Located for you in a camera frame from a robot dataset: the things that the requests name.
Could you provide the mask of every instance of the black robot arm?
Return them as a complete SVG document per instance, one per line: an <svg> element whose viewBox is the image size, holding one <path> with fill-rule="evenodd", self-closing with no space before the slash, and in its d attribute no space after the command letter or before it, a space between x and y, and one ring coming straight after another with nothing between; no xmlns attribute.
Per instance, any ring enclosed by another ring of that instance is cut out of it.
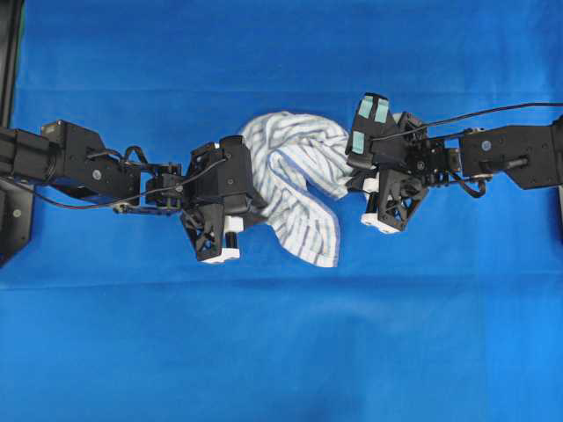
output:
<svg viewBox="0 0 563 422"><path fill-rule="evenodd" d="M22 193L69 209L179 214L198 260L238 258L237 233L259 222L266 205L252 184L250 152L242 136L229 136L196 149L191 160L183 175L181 164L151 164L136 146L122 155L96 132L63 120L42 127L41 135L0 128L0 264L26 244L18 228ZM143 192L142 173L149 174ZM60 204L36 193L38 185L91 205Z"/></svg>
<svg viewBox="0 0 563 422"><path fill-rule="evenodd" d="M467 129L428 137L428 128L437 124L523 106L560 104L515 105L424 124L410 113L393 117L387 98L366 93L347 144L347 162L355 168L348 188L369 195L362 222L387 232L403 231L429 188L460 185L480 198L486 182L500 171L522 189L561 185L563 116L549 126ZM458 145L448 148L451 140Z"/></svg>

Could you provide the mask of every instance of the wire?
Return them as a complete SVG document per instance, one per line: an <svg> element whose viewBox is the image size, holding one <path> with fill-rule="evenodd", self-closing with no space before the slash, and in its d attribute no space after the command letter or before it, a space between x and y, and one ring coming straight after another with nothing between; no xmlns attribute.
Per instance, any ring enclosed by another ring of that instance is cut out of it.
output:
<svg viewBox="0 0 563 422"><path fill-rule="evenodd" d="M522 103L516 105L505 105L503 107L489 108L487 110L481 110L480 112L461 114L459 116L452 117L449 119L433 121L432 123L425 123L422 126L416 127L411 130L406 130L405 132L399 132L397 134L387 135L387 136L374 137L371 138L371 141L386 141L388 139L396 138L398 136L415 134L416 132L420 132L421 130L427 129L429 127L447 125L448 123L454 123L456 121L470 119L471 117L476 117L483 114L505 112L507 110L515 110L518 108L526 108L526 107L563 107L563 103Z"/></svg>
<svg viewBox="0 0 563 422"><path fill-rule="evenodd" d="M115 149L102 149L101 151L92 152L91 154L88 154L86 158L92 160L93 158L97 158L99 156L117 156L121 161L123 161L123 155Z"/></svg>
<svg viewBox="0 0 563 422"><path fill-rule="evenodd" d="M22 191L29 192L33 196L36 196L40 200L44 200L46 203L54 205L55 207L64 208L64 209L99 209L99 208L105 208L105 207L114 207L116 205L121 204L122 202L129 202L130 200L136 200L138 198L142 198L143 196L151 195L153 193L165 192L165 191L170 191L172 189L176 189L180 186L183 186L183 185L186 185L188 183L195 181L196 179L200 178L201 176L203 176L204 174L209 172L211 169L213 169L214 167L216 167L217 165L219 165L221 163L224 163L225 161L227 161L226 158L222 158L219 161L215 161L214 163L210 164L208 167L206 167L205 169L203 169L199 173L193 175L191 178L187 178L186 180L182 180L180 183L178 183L174 186L159 187L159 188L156 188L156 189L150 189L149 191L144 191L144 192L141 192L137 195L130 196L128 198L123 198L123 199L120 199L120 200L113 200L112 202L107 202L105 204L95 204L95 205L75 206L75 205L62 204L61 202L57 202L56 200L51 200L47 196L44 196L40 193L35 192L33 189L30 189L26 186L22 186L20 183L16 182L15 180L12 180L11 178L0 177L0 180L4 181L6 183L9 183L10 185L16 186L17 188L21 189Z"/></svg>

